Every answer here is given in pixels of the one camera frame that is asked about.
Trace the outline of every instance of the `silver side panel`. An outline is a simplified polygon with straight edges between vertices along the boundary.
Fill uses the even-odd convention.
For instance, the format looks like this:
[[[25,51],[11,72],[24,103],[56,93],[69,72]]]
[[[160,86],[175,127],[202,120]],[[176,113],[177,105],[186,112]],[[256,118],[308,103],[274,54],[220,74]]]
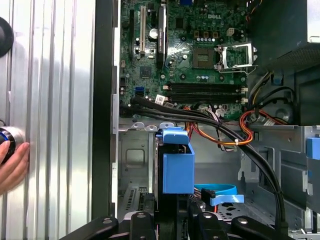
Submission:
[[[59,239],[91,219],[94,0],[1,0],[0,118],[31,143],[24,183],[0,198],[7,240]]]

